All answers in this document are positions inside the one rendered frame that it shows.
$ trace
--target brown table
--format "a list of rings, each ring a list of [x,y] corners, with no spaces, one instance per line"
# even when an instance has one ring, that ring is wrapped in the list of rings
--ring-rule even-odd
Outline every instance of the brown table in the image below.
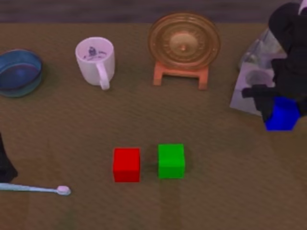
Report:
[[[268,133],[230,109],[237,62],[265,28],[219,24],[208,91],[197,79],[152,86],[148,24],[0,24],[0,51],[31,49],[46,64],[31,95],[0,98],[0,131],[15,184],[68,185],[69,197],[0,192],[1,230],[305,230],[307,121]],[[103,92],[81,77],[79,41],[110,39],[117,72]],[[159,143],[184,143],[183,180],[157,177]],[[142,149],[142,182],[115,184],[112,150]]]

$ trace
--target wooden stand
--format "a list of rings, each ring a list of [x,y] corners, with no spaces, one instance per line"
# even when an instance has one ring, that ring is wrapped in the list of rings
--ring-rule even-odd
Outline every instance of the wooden stand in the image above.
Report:
[[[157,61],[154,67],[153,85],[161,86],[163,75],[171,75],[177,77],[190,77],[199,79],[199,90],[206,90],[208,84],[208,66],[198,70],[178,70],[169,69],[164,66],[161,62]]]

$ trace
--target cube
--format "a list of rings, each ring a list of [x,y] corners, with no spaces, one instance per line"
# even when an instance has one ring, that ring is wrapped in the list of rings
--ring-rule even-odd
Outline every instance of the cube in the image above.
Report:
[[[180,179],[185,173],[183,144],[158,145],[158,176],[160,179]]]
[[[140,181],[140,149],[115,148],[113,177],[115,182]]]
[[[267,131],[291,131],[300,116],[298,106],[294,100],[275,97],[272,116],[265,121],[265,126]]]

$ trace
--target blue bowl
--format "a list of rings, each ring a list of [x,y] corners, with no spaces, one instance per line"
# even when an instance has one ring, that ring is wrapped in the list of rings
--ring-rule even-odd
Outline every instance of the blue bowl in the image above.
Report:
[[[22,97],[42,81],[42,61],[35,53],[15,49],[0,55],[0,94]]]

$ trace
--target black object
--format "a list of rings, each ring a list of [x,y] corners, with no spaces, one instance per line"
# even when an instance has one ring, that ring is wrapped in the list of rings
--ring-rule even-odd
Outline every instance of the black object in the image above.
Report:
[[[297,103],[301,116],[307,115],[307,8],[300,15],[298,3],[279,7],[269,19],[269,29],[287,54],[272,60],[274,88],[254,85],[244,89],[244,98],[254,98],[264,121],[272,115],[274,97],[285,97]]]
[[[7,157],[0,133],[0,183],[9,183],[18,176],[10,159]]]

